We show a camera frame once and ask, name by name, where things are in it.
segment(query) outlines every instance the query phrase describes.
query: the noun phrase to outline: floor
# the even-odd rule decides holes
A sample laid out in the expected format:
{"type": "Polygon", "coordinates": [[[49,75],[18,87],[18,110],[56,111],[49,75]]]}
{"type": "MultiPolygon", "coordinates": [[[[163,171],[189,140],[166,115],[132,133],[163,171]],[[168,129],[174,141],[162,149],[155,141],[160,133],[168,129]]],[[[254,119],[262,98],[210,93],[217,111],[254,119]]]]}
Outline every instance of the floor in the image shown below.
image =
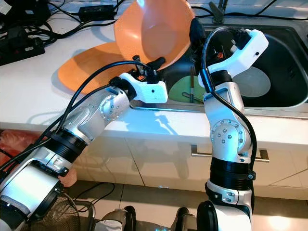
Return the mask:
{"type": "MultiPolygon", "coordinates": [[[[80,192],[97,184],[92,181],[78,181],[68,193],[76,197],[80,192]]],[[[84,193],[81,200],[100,198],[112,190],[112,184],[104,183],[84,193]]],[[[203,192],[150,188],[135,185],[116,184],[114,191],[95,204],[96,218],[101,219],[115,208],[132,205],[137,220],[171,227],[179,207],[185,206],[196,215],[200,202],[207,200],[203,192]]],[[[254,231],[306,231],[308,227],[308,202],[257,197],[253,216],[254,231]]]]}

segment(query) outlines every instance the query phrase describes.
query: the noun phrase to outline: orange bowl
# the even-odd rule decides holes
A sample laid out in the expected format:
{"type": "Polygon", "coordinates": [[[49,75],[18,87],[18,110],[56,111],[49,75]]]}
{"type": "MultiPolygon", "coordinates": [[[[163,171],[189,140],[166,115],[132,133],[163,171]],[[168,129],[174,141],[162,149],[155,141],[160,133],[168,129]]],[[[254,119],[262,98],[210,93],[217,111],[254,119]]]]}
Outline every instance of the orange bowl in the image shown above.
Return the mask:
{"type": "MultiPolygon", "coordinates": [[[[123,60],[124,58],[115,42],[105,43],[69,59],[59,68],[58,79],[66,87],[76,91],[96,70],[107,64],[123,60]]],[[[82,93],[87,94],[94,89],[106,85],[113,77],[119,76],[133,68],[135,68],[134,65],[120,65],[107,69],[91,80],[82,90],[82,93]]]]}
{"type": "Polygon", "coordinates": [[[126,60],[164,57],[159,70],[176,62],[190,45],[194,13],[186,0],[137,0],[116,21],[115,40],[126,60]]]}

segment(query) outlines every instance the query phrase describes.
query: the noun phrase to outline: cabinet door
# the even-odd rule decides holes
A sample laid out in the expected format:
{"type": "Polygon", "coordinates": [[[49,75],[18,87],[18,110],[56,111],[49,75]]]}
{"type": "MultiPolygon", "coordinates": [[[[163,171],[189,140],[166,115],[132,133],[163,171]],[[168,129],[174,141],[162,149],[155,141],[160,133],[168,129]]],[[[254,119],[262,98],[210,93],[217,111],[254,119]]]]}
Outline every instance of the cabinet door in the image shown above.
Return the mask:
{"type": "Polygon", "coordinates": [[[75,161],[79,180],[143,185],[123,138],[99,136],[75,161]]]}
{"type": "Polygon", "coordinates": [[[297,173],[289,151],[267,150],[269,163],[255,162],[254,171],[257,173],[255,185],[267,186],[287,186],[300,187],[299,177],[292,177],[297,173]]]}
{"type": "MultiPolygon", "coordinates": [[[[144,139],[127,141],[146,186],[205,190],[204,183],[210,175],[211,158],[192,157],[190,143],[144,139]]],[[[211,153],[211,145],[199,144],[198,152],[211,153]]],[[[299,177],[284,180],[297,172],[292,153],[276,150],[267,152],[269,163],[255,162],[257,179],[254,184],[301,187],[299,177]]]]}
{"type": "Polygon", "coordinates": [[[308,147],[305,152],[292,152],[292,159],[302,188],[308,189],[308,147]]]}
{"type": "MultiPolygon", "coordinates": [[[[127,139],[146,186],[205,191],[211,158],[192,157],[191,144],[176,141],[127,139]]],[[[210,153],[211,145],[198,145],[210,153]]]]}

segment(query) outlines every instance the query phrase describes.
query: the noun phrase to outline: stainless steel sink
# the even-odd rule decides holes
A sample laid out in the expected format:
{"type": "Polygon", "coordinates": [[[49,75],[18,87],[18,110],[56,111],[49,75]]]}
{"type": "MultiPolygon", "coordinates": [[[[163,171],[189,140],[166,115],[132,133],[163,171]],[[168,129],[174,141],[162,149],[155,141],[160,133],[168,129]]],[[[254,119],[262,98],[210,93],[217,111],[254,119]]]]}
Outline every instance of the stainless steel sink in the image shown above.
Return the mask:
{"type": "MultiPolygon", "coordinates": [[[[285,26],[245,26],[258,29],[265,33],[269,46],[253,64],[269,77],[271,88],[267,94],[249,98],[242,96],[247,115],[283,116],[308,118],[308,49],[296,31],[285,26]]],[[[204,25],[206,33],[215,28],[204,25]]],[[[231,35],[218,35],[216,40],[222,45],[227,57],[231,56],[231,35]]],[[[188,49],[172,66],[162,70],[159,75],[166,82],[167,89],[190,73],[193,64],[191,50],[188,49]]],[[[181,103],[169,100],[166,104],[146,104],[132,101],[135,109],[188,111],[204,113],[201,104],[181,103]]]]}

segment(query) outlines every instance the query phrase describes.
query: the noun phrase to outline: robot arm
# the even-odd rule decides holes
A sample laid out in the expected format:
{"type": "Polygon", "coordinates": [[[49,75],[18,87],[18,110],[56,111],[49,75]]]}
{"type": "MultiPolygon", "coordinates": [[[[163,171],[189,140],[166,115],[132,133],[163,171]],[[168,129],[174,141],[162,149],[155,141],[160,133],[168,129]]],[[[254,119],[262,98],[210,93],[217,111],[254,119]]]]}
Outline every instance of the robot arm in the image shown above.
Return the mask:
{"type": "MultiPolygon", "coordinates": [[[[243,47],[234,46],[230,58],[207,68],[215,92],[241,113],[244,104],[232,77],[248,69],[268,46],[262,32],[246,32],[250,39],[243,47]]],[[[199,76],[199,83],[203,85],[206,81],[199,76]]],[[[198,207],[198,230],[250,231],[254,203],[252,180],[256,174],[250,169],[249,129],[234,111],[210,92],[204,96],[204,105],[213,148],[210,179],[205,185],[209,201],[198,207]]]]}
{"type": "MultiPolygon", "coordinates": [[[[138,82],[123,73],[134,88],[134,99],[167,101],[165,83],[138,82]]],[[[82,150],[129,108],[126,92],[108,87],[88,97],[67,117],[51,140],[34,150],[0,185],[0,230],[20,230],[24,222],[45,216],[62,191],[65,176],[82,150]]]]}

